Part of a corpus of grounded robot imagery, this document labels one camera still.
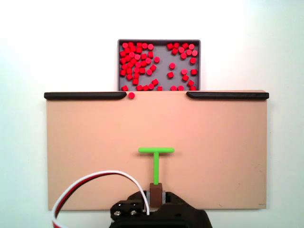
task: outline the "beige board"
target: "beige board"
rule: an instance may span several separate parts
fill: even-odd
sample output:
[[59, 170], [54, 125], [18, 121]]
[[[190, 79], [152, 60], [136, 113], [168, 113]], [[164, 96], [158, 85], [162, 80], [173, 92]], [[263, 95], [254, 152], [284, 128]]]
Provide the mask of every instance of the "beige board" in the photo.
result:
[[[97, 171], [124, 171], [147, 190], [153, 158], [139, 154], [140, 147], [175, 148], [160, 156], [160, 182], [198, 209], [266, 208], [266, 112], [266, 100], [194, 100], [185, 91], [48, 100], [48, 208], [70, 184]], [[101, 177], [63, 209], [110, 209], [136, 191], [126, 178]]]

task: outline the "red token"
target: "red token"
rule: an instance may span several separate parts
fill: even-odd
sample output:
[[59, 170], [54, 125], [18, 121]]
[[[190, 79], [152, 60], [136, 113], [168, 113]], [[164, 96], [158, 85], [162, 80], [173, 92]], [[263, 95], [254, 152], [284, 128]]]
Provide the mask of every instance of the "red token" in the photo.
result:
[[170, 63], [169, 67], [173, 70], [175, 68], [175, 63]]
[[147, 43], [142, 43], [142, 48], [143, 49], [147, 49], [148, 48], [148, 44]]
[[168, 48], [168, 50], [172, 50], [173, 49], [173, 44], [167, 44], [167, 48]]
[[194, 49], [194, 44], [189, 44], [189, 49], [193, 50]]
[[184, 53], [184, 51], [185, 51], [185, 49], [183, 48], [183, 47], [180, 47], [179, 48], [179, 53], [181, 54], [181, 53]]
[[196, 69], [191, 70], [191, 75], [196, 75], [197, 73], [198, 73], [198, 71]]
[[169, 73], [167, 73], [167, 76], [168, 76], [168, 78], [173, 78], [174, 74], [173, 74], [173, 72], [169, 72]]
[[138, 79], [133, 79], [133, 85], [138, 85]]
[[178, 49], [180, 47], [180, 44], [179, 43], [174, 43], [173, 47], [176, 48], [176, 49]]
[[183, 43], [182, 47], [186, 50], [189, 47], [189, 45], [187, 43]]
[[146, 58], [146, 63], [149, 65], [151, 63], [151, 59], [150, 58]]
[[182, 74], [182, 75], [186, 75], [186, 74], [187, 74], [187, 69], [182, 69], [182, 70], [181, 70], [181, 74]]
[[136, 55], [134, 56], [134, 58], [135, 58], [136, 60], [140, 60], [140, 59], [141, 59], [141, 56], [138, 55], [138, 54], [136, 54]]
[[149, 44], [149, 45], [148, 45], [148, 49], [149, 49], [150, 51], [152, 51], [153, 48], [154, 48], [154, 45], [153, 45], [153, 44]]
[[128, 88], [126, 85], [122, 87], [122, 90], [123, 90], [123, 91], [128, 91], [128, 89], [129, 89], [129, 88]]
[[147, 58], [147, 54], [142, 54], [142, 60], [145, 60]]
[[153, 72], [150, 69], [147, 69], [147, 75], [151, 75]]
[[152, 64], [152, 66], [150, 67], [150, 70], [151, 70], [151, 71], [156, 70], [156, 65]]
[[139, 73], [140, 73], [140, 74], [146, 73], [146, 69], [145, 69], [145, 68], [139, 68]]
[[125, 52], [124, 51], [119, 52], [119, 54], [120, 54], [121, 57], [125, 57]]
[[149, 58], [153, 58], [153, 57], [154, 57], [154, 55], [153, 55], [153, 52], [152, 52], [152, 51], [149, 51], [149, 52], [148, 52], [148, 57], [149, 57]]
[[129, 56], [130, 56], [131, 58], [134, 58], [134, 56], [135, 56], [134, 52], [130, 52]]
[[171, 52], [171, 53], [172, 53], [173, 55], [176, 55], [176, 54], [177, 54], [177, 52], [178, 52], [178, 49], [177, 49], [177, 48], [173, 48], [173, 50], [172, 50], [172, 52]]
[[137, 91], [141, 91], [141, 90], [143, 90], [142, 85], [138, 85], [138, 86], [136, 87], [136, 90], [137, 90]]
[[138, 79], [138, 78], [139, 78], [139, 74], [138, 74], [138, 73], [134, 73], [133, 78], [134, 78], [134, 79]]
[[121, 70], [121, 71], [120, 71], [120, 75], [121, 75], [121, 76], [125, 76], [125, 74], [126, 74], [125, 70]]
[[130, 81], [133, 77], [132, 77], [132, 75], [127, 75], [126, 78]]
[[190, 80], [187, 84], [189, 87], [193, 86], [194, 85], [194, 82], [192, 80]]
[[134, 94], [133, 92], [130, 92], [130, 93], [129, 93], [129, 98], [130, 98], [130, 99], [133, 99], [134, 97], [135, 97], [135, 94]]
[[187, 75], [184, 75], [184, 76], [182, 77], [182, 80], [185, 81], [185, 82], [187, 82], [188, 79], [189, 79], [189, 76], [187, 76]]
[[153, 84], [153, 85], [157, 85], [157, 84], [158, 84], [158, 80], [157, 80], [157, 79], [154, 79], [154, 80], [152, 81], [152, 84]]
[[135, 66], [136, 66], [137, 68], [140, 68], [142, 65], [141, 65], [140, 62], [137, 62], [137, 63], [135, 63]]
[[197, 56], [197, 55], [198, 55], [198, 51], [193, 50], [193, 51], [192, 51], [192, 56], [195, 57], [195, 56]]
[[182, 54], [180, 55], [180, 58], [181, 58], [181, 59], [187, 58], [187, 54], [186, 54], [186, 53], [182, 53]]
[[191, 59], [190, 59], [190, 63], [191, 63], [191, 64], [195, 64], [195, 63], [196, 63], [196, 59], [195, 59], [195, 58], [191, 58]]
[[149, 87], [147, 85], [144, 85], [142, 88], [144, 91], [147, 91], [149, 89]]
[[158, 56], [156, 56], [156, 57], [154, 58], [154, 62], [155, 62], [155, 63], [159, 63], [160, 60], [161, 60], [161, 59], [160, 59]]
[[154, 89], [154, 85], [153, 85], [152, 83], [149, 84], [148, 87], [149, 87], [150, 90], [153, 90], [153, 89]]
[[123, 48], [127, 48], [128, 47], [128, 43], [123, 43]]

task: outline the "green t-shaped handle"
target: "green t-shaped handle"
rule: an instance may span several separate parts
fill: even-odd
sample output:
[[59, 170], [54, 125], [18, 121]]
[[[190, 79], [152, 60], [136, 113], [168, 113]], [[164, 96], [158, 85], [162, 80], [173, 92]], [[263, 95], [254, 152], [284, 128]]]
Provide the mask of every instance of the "green t-shaped handle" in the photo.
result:
[[160, 153], [173, 153], [174, 148], [170, 147], [141, 147], [139, 153], [153, 153], [154, 154], [154, 185], [158, 185], [159, 176], [159, 159]]

